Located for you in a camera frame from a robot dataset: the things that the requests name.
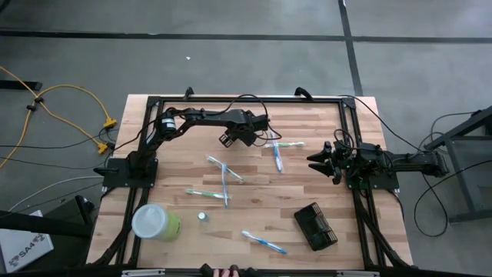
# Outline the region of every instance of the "toothbrush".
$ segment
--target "toothbrush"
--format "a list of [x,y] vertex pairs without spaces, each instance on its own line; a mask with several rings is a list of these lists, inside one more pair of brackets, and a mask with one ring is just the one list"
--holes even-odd
[[[279,142],[277,143],[278,147],[289,147],[289,146],[304,146],[306,145],[303,142]],[[272,143],[268,143],[263,146],[263,148],[272,148],[274,145]]]
[[215,193],[215,192],[199,192],[195,191],[194,189],[186,189],[186,193],[188,194],[196,194],[196,195],[203,195],[207,197],[214,197],[216,199],[224,199],[224,195],[221,193]]
[[282,254],[287,254],[287,251],[283,250],[279,246],[276,246],[275,244],[273,244],[271,242],[267,242],[267,241],[265,241],[263,239],[259,239],[259,238],[255,237],[255,236],[253,236],[252,234],[250,234],[248,231],[243,230],[241,233],[243,234],[243,236],[245,236],[247,238],[250,238],[250,239],[254,239],[257,242],[260,242],[262,245],[266,245],[266,246],[270,247],[271,249],[273,249],[273,250],[275,250],[277,252],[280,252]]
[[227,166],[225,164],[222,164],[222,188],[224,189],[224,207],[227,208],[229,206],[228,204],[228,190],[225,187],[225,173],[227,171]]
[[275,135],[273,131],[270,130],[270,135],[274,139],[273,145],[274,145],[274,155],[275,155],[275,162],[277,163],[277,169],[280,173],[282,173],[282,159],[280,157],[280,151],[278,150],[278,142],[275,139]]
[[[216,158],[212,157],[212,156],[208,156],[207,157],[207,160],[209,162],[212,162],[214,164],[216,164],[219,168],[222,169],[222,165],[223,163],[219,162]],[[233,172],[232,170],[230,170],[229,168],[226,168],[227,169],[227,173],[229,175],[231,175],[232,177],[236,178],[240,184],[244,183],[244,179],[236,172]]]

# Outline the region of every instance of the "wooden tabletop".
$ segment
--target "wooden tabletop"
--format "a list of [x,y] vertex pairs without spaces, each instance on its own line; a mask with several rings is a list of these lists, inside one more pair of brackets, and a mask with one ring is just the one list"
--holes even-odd
[[[129,95],[120,123],[117,145],[129,141],[140,130],[148,95]],[[361,98],[375,112],[372,97]],[[205,108],[220,111],[225,103],[166,103],[175,108]],[[158,150],[158,177],[148,202],[169,209],[181,218],[181,234],[174,242],[143,240],[139,267],[199,268],[208,263],[212,268],[257,269],[362,269],[361,247],[357,233],[351,191],[342,182],[331,180],[308,168],[308,155],[322,150],[324,141],[334,141],[333,131],[340,128],[338,107],[333,104],[268,103],[271,125],[284,138],[282,142],[305,142],[306,146],[281,149],[285,168],[279,174],[272,149],[247,147],[236,141],[225,148],[219,141],[224,128],[196,126],[182,137],[165,142]],[[255,115],[264,113],[258,103],[238,103],[233,108],[250,109]],[[363,105],[357,105],[362,139],[384,148],[381,124]],[[126,157],[136,150],[135,143],[119,149],[116,157]],[[228,179],[232,195],[229,209],[220,199],[187,195],[185,189],[221,192],[221,170],[207,162],[206,156],[228,165],[243,176],[244,184]],[[101,203],[87,262],[99,258],[121,229],[128,189],[115,189]],[[411,264],[411,254],[400,206],[386,191],[374,191],[380,229],[403,260]],[[313,252],[294,213],[317,202],[334,230],[338,243]],[[199,212],[210,217],[200,222]],[[277,253],[246,239],[241,230],[273,242],[287,250]],[[128,261],[133,232],[127,243]],[[376,261],[372,235],[368,236],[373,261]]]

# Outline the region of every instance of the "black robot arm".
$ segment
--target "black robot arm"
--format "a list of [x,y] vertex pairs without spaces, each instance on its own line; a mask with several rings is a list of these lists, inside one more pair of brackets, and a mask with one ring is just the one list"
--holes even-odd
[[317,162],[309,165],[312,169],[334,176],[335,185],[340,183],[343,169],[348,181],[356,179],[359,183],[368,183],[371,178],[390,176],[395,172],[422,172],[435,177],[443,177],[448,172],[442,156],[436,152],[394,154],[379,145],[363,142],[356,149],[341,142],[335,142],[334,147],[332,150],[331,143],[325,142],[323,150],[307,157],[307,160]]
[[[184,122],[177,127],[175,118]],[[148,171],[149,162],[155,159],[156,151],[163,142],[169,142],[184,135],[192,126],[225,127],[225,133],[219,141],[225,147],[232,145],[237,139],[251,146],[258,137],[255,132],[268,130],[268,117],[254,115],[251,111],[231,109],[226,112],[196,110],[187,108],[178,110],[168,108],[154,122],[154,131],[137,151],[130,152],[127,157],[131,177],[143,176]]]

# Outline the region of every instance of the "black wire basket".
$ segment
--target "black wire basket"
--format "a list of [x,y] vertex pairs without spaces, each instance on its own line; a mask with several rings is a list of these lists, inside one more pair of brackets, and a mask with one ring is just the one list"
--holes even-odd
[[313,251],[325,249],[338,241],[316,202],[295,212],[294,217]]

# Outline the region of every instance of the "concrete floor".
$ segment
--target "concrete floor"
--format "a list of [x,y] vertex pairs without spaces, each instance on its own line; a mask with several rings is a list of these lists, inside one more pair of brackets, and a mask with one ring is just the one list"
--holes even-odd
[[[484,0],[347,0],[353,35],[491,37],[492,2]],[[0,15],[0,27],[104,32],[343,35],[336,0],[265,1],[50,1],[16,0]],[[414,144],[439,115],[486,108],[492,102],[492,45],[355,43],[364,95],[375,96],[383,120]],[[0,38],[0,64],[23,78],[83,85],[120,119],[129,93],[290,95],[302,86],[314,95],[354,94],[344,42],[256,42]],[[25,119],[27,92],[2,91],[0,143],[15,144]],[[87,95],[51,92],[47,106],[97,134],[104,116]],[[466,117],[446,118],[447,130]],[[37,111],[25,145],[66,145],[85,137]],[[411,148],[385,132],[389,150]],[[7,155],[9,149],[0,149]],[[21,149],[17,159],[85,167],[102,161],[91,142],[62,150]],[[0,169],[0,209],[8,209],[47,184],[88,170],[43,168],[9,162]],[[413,207],[426,185],[418,174],[400,174],[408,239],[422,269],[492,275],[492,220],[451,225],[437,239],[420,234]],[[95,183],[72,182],[32,199],[35,204]],[[83,191],[98,205],[99,187]],[[437,190],[451,215],[464,200],[451,179]],[[41,206],[47,212],[59,205]],[[419,208],[421,225],[438,232],[442,211],[430,195]]]

